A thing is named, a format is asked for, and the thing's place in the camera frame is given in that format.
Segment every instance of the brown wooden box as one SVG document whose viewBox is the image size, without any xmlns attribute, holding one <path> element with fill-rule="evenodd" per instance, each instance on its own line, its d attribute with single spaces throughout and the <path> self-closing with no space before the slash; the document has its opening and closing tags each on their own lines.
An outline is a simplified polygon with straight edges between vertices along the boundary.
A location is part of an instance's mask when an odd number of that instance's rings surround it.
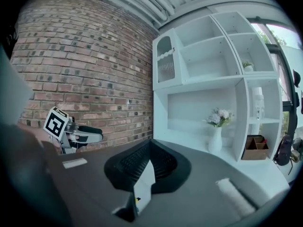
<svg viewBox="0 0 303 227">
<path fill-rule="evenodd" d="M 248 135 L 241 159 L 265 160 L 268 154 L 268 145 L 267 143 L 262 143 L 263 141 L 264 137 L 262 135 Z"/>
</svg>

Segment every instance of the black mesh basket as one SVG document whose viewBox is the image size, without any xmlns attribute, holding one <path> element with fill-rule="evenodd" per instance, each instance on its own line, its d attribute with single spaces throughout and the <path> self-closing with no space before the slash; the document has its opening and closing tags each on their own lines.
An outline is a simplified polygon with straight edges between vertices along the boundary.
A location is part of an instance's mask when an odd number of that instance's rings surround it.
<svg viewBox="0 0 303 227">
<path fill-rule="evenodd" d="M 104 171 L 115 188 L 133 192 L 149 160 L 156 179 L 151 187 L 152 194 L 174 192 L 187 180 L 191 171 L 191 164 L 183 155 L 156 140 L 146 140 L 111 157 Z"/>
</svg>

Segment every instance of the black window frame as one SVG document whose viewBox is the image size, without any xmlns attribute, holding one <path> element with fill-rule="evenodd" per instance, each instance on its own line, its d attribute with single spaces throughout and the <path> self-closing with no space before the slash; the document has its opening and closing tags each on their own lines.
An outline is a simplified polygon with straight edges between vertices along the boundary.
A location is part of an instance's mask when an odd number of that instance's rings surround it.
<svg viewBox="0 0 303 227">
<path fill-rule="evenodd" d="M 288 120 L 288 128 L 287 128 L 287 134 L 294 139 L 294 132 L 296 130 L 296 126 L 297 126 L 297 113 L 296 113 L 296 109 L 297 109 L 297 105 L 296 105 L 296 91 L 294 89 L 294 81 L 293 81 L 293 76 L 292 76 L 292 71 L 289 67 L 288 61 L 286 59 L 286 56 L 279 44 L 279 42 L 277 41 L 277 39 L 274 37 L 273 33 L 270 31 L 270 29 L 267 27 L 267 24 L 271 24 L 271 25 L 276 25 L 276 26 L 281 26 L 287 29 L 290 29 L 292 31 L 295 32 L 295 29 L 291 26 L 288 26 L 284 23 L 280 23 L 274 20 L 270 20 L 270 19 L 262 19 L 260 17 L 255 17 L 255 18 L 247 18 L 247 20 L 250 23 L 256 23 L 256 24 L 260 24 L 263 25 L 262 28 L 266 28 L 266 35 L 272 37 L 276 44 L 265 44 L 266 47 L 268 48 L 269 52 L 271 54 L 276 54 L 278 55 L 281 60 L 283 65 L 285 66 L 285 72 L 286 72 L 286 76 L 287 76 L 287 81 L 289 83 L 289 89 L 290 89 L 290 100 L 291 101 L 284 101 L 283 102 L 283 112 L 289 112 L 289 120 Z"/>
</svg>

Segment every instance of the white cabinet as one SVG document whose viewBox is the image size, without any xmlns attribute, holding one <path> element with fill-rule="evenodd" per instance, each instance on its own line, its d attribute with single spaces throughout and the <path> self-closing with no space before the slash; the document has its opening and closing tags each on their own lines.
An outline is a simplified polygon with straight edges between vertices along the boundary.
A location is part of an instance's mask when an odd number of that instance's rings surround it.
<svg viewBox="0 0 303 227">
<path fill-rule="evenodd" d="M 254 71 L 246 72 L 243 62 Z M 238 12 L 201 17 L 155 39 L 153 90 L 155 139 L 207 151 L 213 127 L 206 119 L 219 107 L 234 114 L 223 128 L 219 157 L 242 162 L 247 135 L 262 125 L 273 158 L 282 123 L 278 75 L 265 44 Z M 264 96 L 259 120 L 255 94 Z"/>
</svg>

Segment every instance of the white vase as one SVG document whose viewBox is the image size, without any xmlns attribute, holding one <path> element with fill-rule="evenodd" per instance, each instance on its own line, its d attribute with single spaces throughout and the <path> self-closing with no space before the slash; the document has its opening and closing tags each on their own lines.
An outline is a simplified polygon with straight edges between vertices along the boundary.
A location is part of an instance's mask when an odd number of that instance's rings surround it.
<svg viewBox="0 0 303 227">
<path fill-rule="evenodd" d="M 208 142 L 208 151 L 212 154 L 218 153 L 222 149 L 222 127 L 214 129 L 214 134 Z"/>
<path fill-rule="evenodd" d="M 245 68 L 244 68 L 244 71 L 245 71 L 245 72 L 254 71 L 254 68 L 252 67 L 252 65 L 250 65 L 250 66 L 245 67 Z"/>
</svg>

